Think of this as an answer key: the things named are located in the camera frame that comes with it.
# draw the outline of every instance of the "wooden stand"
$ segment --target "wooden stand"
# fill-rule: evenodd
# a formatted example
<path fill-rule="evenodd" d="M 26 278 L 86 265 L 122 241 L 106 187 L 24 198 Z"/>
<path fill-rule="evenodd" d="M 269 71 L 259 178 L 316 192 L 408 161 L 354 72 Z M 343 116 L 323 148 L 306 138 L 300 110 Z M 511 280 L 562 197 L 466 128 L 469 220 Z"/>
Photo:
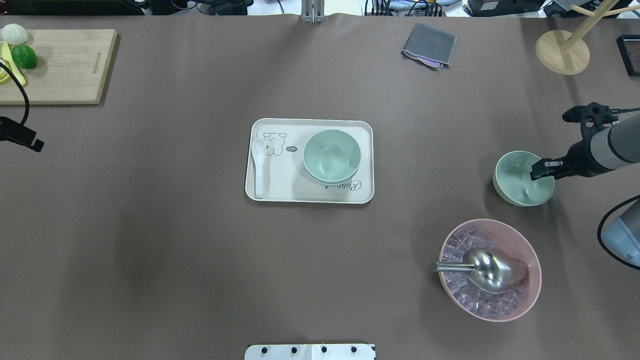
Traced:
<path fill-rule="evenodd" d="M 594 12 L 579 6 L 571 5 L 571 9 L 588 18 L 580 24 L 574 33 L 564 30 L 548 31 L 536 41 L 536 55 L 549 70 L 562 75 L 576 75 L 589 65 L 589 47 L 582 37 L 605 16 L 616 15 L 640 8 L 631 6 L 610 11 L 618 0 L 605 0 Z"/>

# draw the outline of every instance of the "brown tabletop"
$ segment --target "brown tabletop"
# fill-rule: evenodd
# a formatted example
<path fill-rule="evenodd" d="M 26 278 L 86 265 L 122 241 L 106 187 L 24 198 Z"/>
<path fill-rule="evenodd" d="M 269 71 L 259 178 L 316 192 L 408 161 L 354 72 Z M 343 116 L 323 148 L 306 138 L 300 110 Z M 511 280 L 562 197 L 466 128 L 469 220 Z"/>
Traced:
<path fill-rule="evenodd" d="M 506 152 L 559 157 L 580 140 L 560 118 L 572 106 L 639 106 L 615 39 L 640 22 L 601 21 L 584 38 L 589 67 L 567 77 L 534 44 L 580 20 L 0 19 L 118 31 L 99 105 L 33 107 L 40 154 L 0 143 L 1 358 L 232 360 L 249 344 L 323 341 L 375 343 L 378 359 L 640 353 L 638 272 L 595 236 L 638 193 L 640 166 L 562 179 L 534 208 L 491 184 Z M 401 56 L 416 22 L 459 36 L 450 69 Z M 369 123 L 373 200 L 249 199 L 249 134 L 262 117 Z M 470 316 L 429 273 L 447 234 L 473 218 L 512 225 L 538 253 L 540 298 L 513 322 Z"/>

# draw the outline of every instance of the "white tray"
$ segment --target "white tray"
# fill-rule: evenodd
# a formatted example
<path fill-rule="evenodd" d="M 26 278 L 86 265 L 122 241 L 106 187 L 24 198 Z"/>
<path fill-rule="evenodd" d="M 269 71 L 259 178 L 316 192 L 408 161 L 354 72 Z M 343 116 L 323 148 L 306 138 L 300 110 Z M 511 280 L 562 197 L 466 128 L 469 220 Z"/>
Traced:
<path fill-rule="evenodd" d="M 360 168 L 348 183 L 333 186 L 318 183 L 302 163 L 302 150 L 309 138 L 327 129 L 339 129 L 353 136 L 362 150 Z M 264 196 L 261 199 L 255 196 L 255 165 L 251 157 L 251 141 L 257 137 L 265 139 L 268 146 L 263 168 Z M 364 204 L 373 198 L 374 191 L 373 130 L 366 122 L 260 119 L 253 124 L 244 181 L 244 192 L 249 198 L 256 201 Z"/>

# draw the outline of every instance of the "metal scoop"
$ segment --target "metal scoop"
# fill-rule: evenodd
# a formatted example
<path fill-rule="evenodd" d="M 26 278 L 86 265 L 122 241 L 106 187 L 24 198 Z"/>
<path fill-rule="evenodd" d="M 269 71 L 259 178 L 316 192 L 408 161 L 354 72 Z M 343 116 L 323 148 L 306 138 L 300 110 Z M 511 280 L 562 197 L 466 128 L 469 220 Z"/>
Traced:
<path fill-rule="evenodd" d="M 470 272 L 469 279 L 484 291 L 500 294 L 516 288 L 529 275 L 527 265 L 496 250 L 470 249 L 462 256 L 462 263 L 434 261 L 434 272 Z"/>

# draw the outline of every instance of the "green lime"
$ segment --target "green lime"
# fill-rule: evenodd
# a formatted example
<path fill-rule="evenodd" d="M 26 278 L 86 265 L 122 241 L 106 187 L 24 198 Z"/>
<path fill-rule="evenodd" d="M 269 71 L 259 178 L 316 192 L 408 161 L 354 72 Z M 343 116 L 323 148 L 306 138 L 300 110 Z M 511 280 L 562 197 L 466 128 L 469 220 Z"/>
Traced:
<path fill-rule="evenodd" d="M 32 48 L 27 45 L 16 45 L 11 50 L 11 57 L 18 67 L 34 69 L 38 65 L 38 57 Z"/>

